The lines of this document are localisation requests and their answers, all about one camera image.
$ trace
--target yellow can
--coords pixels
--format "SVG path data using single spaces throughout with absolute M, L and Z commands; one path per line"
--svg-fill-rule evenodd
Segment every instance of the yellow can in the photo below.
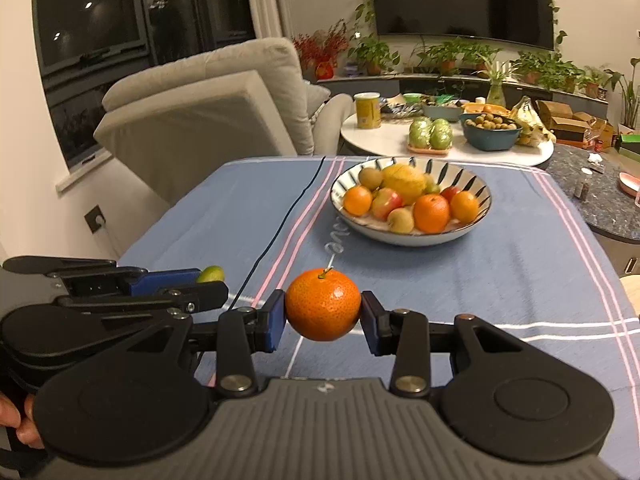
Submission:
M 353 96 L 356 101 L 358 127 L 362 130 L 373 130 L 382 126 L 380 117 L 380 94 L 364 92 Z

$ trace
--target tv cabinet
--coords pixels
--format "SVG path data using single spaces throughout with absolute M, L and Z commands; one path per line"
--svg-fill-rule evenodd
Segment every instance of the tv cabinet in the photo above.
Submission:
M 394 97 L 408 92 L 423 94 L 454 94 L 474 101 L 489 93 L 489 81 L 471 75 L 441 76 L 436 74 L 391 74 L 383 76 L 334 77 L 319 81 L 319 85 L 331 90 L 332 95 L 355 95 L 360 92 L 379 92 L 382 97 Z M 569 94 L 546 90 L 517 82 L 504 83 L 507 107 L 515 106 L 523 96 L 535 101 L 556 101 L 571 106 L 574 112 L 587 112 L 594 117 L 607 118 L 608 103 L 582 94 Z

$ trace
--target finger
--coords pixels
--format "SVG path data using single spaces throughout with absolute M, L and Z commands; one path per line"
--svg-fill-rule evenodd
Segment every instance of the finger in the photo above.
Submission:
M 15 436 L 17 436 L 18 440 L 25 446 L 33 447 L 35 449 L 44 449 L 40 439 L 40 434 L 36 429 L 36 425 L 28 418 L 24 418 L 22 420 L 20 427 L 15 430 Z
M 0 426 L 17 428 L 20 426 L 20 412 L 9 398 L 0 393 Z
M 33 420 L 33 399 L 35 398 L 36 398 L 35 396 L 29 394 L 27 395 L 27 398 L 24 399 L 24 413 L 31 420 Z

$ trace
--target apple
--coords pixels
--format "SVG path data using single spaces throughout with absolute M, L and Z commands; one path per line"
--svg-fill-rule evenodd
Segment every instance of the apple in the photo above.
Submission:
M 386 220 L 389 224 L 389 230 L 392 233 L 401 235 L 410 234 L 414 230 L 414 215 L 411 211 L 405 209 L 394 209 L 389 213 L 389 218 Z
M 383 187 L 376 195 L 371 204 L 371 214 L 373 218 L 383 220 L 389 217 L 394 209 L 402 207 L 402 197 L 390 187 Z
M 447 199 L 447 202 L 451 203 L 451 200 L 453 200 L 453 197 L 455 197 L 459 192 L 460 190 L 457 187 L 451 186 L 451 187 L 447 187 L 447 189 L 445 189 L 441 193 L 441 195 Z

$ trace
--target blue tablecloth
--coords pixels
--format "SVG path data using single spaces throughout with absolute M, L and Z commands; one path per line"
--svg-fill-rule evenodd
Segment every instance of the blue tablecloth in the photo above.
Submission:
M 494 205 L 469 235 L 442 246 L 405 249 L 374 242 L 338 220 L 329 199 L 334 178 L 360 158 L 262 158 L 227 164 L 183 198 L 122 257 L 151 270 L 218 264 L 235 295 L 258 256 L 295 206 L 252 274 L 238 304 L 260 305 L 307 269 L 334 267 L 387 308 L 420 311 L 434 322 L 472 312 L 580 368 L 610 391 L 616 418 L 602 457 L 620 474 L 640 472 L 638 318 L 606 255 L 553 179 L 519 166 L 462 164 L 489 185 Z M 196 316 L 217 318 L 218 312 Z M 207 383 L 215 354 L 196 376 Z M 388 379 L 393 358 L 369 354 L 359 327 L 333 343 L 302 339 L 290 326 L 275 354 L 256 354 L 272 376 Z M 451 378 L 446 356 L 434 384 Z

